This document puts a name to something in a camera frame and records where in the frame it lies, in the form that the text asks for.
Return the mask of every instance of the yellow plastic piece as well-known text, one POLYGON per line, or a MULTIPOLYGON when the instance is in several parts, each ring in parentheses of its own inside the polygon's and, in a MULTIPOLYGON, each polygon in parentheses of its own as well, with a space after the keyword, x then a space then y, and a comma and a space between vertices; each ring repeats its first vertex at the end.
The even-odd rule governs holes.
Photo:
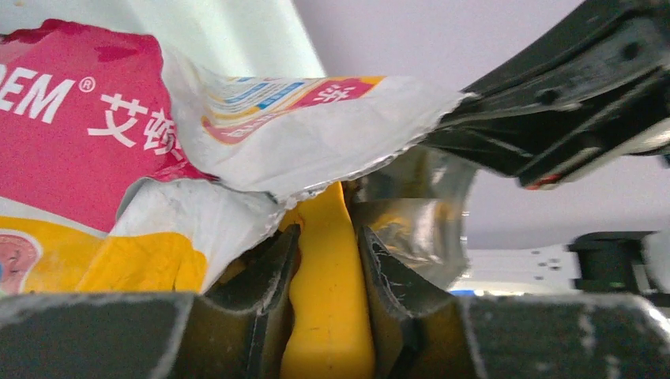
POLYGON ((289 289, 295 325, 282 379, 368 379, 375 349, 365 282, 340 183, 285 218, 303 225, 300 266, 289 289))
POLYGON ((200 291, 207 260, 179 233, 108 236, 76 291, 200 291))

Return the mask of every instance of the silver reflective surface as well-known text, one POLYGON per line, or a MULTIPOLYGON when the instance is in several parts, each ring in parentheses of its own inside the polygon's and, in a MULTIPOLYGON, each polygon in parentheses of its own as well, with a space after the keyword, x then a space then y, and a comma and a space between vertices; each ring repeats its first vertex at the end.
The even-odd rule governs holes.
POLYGON ((389 251, 437 287, 467 268, 463 217, 476 168, 416 146, 347 188, 352 222, 369 226, 389 251))
POLYGON ((670 229, 648 235, 642 243, 647 273, 663 292, 670 292, 670 229))

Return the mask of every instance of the white ceiling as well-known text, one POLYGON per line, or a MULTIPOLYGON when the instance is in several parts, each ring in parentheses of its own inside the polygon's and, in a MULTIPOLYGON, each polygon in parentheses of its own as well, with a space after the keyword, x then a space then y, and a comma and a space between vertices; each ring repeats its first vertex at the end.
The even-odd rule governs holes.
MULTIPOLYGON (((580 0, 295 0, 329 75, 412 75, 459 89, 505 62, 580 0)), ((530 192, 482 172, 467 220, 475 249, 567 242, 590 231, 670 227, 670 170, 622 158, 580 182, 530 192)))

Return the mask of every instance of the pink label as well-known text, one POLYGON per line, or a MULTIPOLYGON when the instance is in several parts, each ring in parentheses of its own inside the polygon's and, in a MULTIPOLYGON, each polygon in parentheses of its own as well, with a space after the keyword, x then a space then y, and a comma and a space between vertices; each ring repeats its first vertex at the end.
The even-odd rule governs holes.
MULTIPOLYGON (((203 117, 202 126, 210 135, 219 141, 225 144, 238 144, 239 142, 244 141, 261 126, 295 109, 313 107, 315 105, 326 103, 335 103, 337 101, 354 100, 363 97, 363 95, 368 93, 379 80, 378 78, 374 79, 375 81, 373 81, 373 83, 361 81, 361 78, 358 77, 350 77, 344 80, 326 80, 317 88, 302 95, 288 108, 264 114, 263 116, 229 128, 215 127, 206 117, 203 117)), ((272 78, 265 78, 265 80, 271 81, 272 78)))
POLYGON ((5 38, 0 197, 109 231, 139 178, 202 178, 175 138, 162 64, 151 36, 62 21, 5 38))

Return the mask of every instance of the yellow graphic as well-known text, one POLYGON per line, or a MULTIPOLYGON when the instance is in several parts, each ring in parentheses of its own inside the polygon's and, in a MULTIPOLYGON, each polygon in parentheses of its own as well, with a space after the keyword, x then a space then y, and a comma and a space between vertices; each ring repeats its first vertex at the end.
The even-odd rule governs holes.
POLYGON ((200 291, 207 261, 165 232, 100 239, 40 220, 0 216, 0 291, 200 291))
POLYGON ((363 269, 340 183, 289 212, 301 223, 300 266, 289 290, 295 326, 283 379, 372 378, 375 351, 363 269))
POLYGON ((200 291, 207 261, 188 238, 164 232, 109 236, 77 291, 200 291))
POLYGON ((377 85, 386 77, 327 77, 327 81, 346 81, 347 79, 358 79, 361 83, 377 85))

